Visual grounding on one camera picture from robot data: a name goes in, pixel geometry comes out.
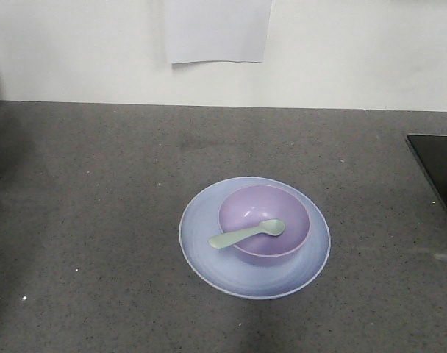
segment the plate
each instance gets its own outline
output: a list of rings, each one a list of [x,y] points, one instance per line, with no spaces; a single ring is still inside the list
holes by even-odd
[[[307,241],[283,263],[247,263],[233,246],[214,249],[207,242],[221,232],[218,212],[222,202],[236,190],[251,185],[272,185],[286,190],[300,200],[308,212]],[[179,242],[187,263],[205,282],[245,299],[275,299],[301,290],[319,275],[330,250],[325,218],[308,197],[282,182],[255,176],[226,179],[197,194],[182,214]]]

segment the white wall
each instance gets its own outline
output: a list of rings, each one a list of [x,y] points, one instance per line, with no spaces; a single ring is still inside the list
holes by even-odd
[[[274,0],[263,63],[172,67],[162,27],[162,0],[0,0],[0,98],[447,111],[447,0]]]

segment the induction cooktop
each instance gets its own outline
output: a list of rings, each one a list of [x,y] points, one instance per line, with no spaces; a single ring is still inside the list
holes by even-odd
[[[407,138],[447,208],[447,135],[408,135]]]

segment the bowl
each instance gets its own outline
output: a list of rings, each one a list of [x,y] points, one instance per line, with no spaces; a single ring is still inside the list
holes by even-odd
[[[310,228],[304,205],[285,190],[254,185],[231,193],[218,213],[222,232],[255,227],[261,221],[274,218],[285,222],[280,236],[257,234],[234,245],[250,260],[286,257],[301,248]]]

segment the paper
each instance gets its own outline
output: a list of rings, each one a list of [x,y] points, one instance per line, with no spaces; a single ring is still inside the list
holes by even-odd
[[[165,0],[168,62],[261,62],[271,2]]]

